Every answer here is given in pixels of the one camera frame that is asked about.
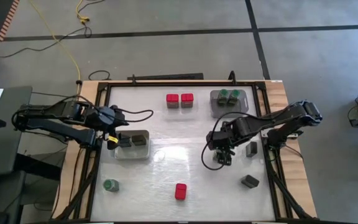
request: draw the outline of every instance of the black stand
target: black stand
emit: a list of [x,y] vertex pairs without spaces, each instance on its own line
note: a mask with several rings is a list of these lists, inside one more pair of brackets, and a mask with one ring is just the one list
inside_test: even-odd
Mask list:
[[28,174],[39,175],[51,180],[60,181],[60,168],[29,156],[17,154],[14,170],[23,170]]

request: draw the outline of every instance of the gray floor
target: gray floor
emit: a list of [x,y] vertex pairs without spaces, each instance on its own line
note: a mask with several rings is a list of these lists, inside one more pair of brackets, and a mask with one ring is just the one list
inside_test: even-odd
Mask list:
[[[35,0],[56,34],[81,27],[75,0]],[[259,27],[358,25],[358,0],[252,0]],[[106,1],[87,7],[94,33],[249,28],[246,5],[237,0]],[[7,36],[48,35],[27,1],[21,1]],[[358,128],[347,111],[358,95],[358,30],[261,33],[272,79],[283,80],[290,101],[309,99],[323,123],[300,137],[306,172],[318,216],[358,222]],[[83,73],[109,70],[112,78],[203,72],[206,79],[263,79],[252,34],[64,40]],[[50,41],[0,43],[0,54]],[[59,47],[0,59],[0,86],[32,85],[34,91],[73,94],[76,70]],[[35,96],[33,103],[56,98]],[[26,136],[21,152],[53,152],[53,140]],[[25,220],[40,220],[28,209]]]

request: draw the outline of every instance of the red cube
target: red cube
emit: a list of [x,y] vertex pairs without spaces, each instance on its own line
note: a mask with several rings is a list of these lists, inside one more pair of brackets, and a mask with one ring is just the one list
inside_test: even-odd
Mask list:
[[177,188],[175,191],[175,198],[177,200],[184,200],[186,199],[186,184],[177,184]]
[[179,94],[167,94],[167,108],[179,108]]
[[192,108],[193,102],[194,102],[194,97],[192,93],[184,93],[181,95],[182,108]]

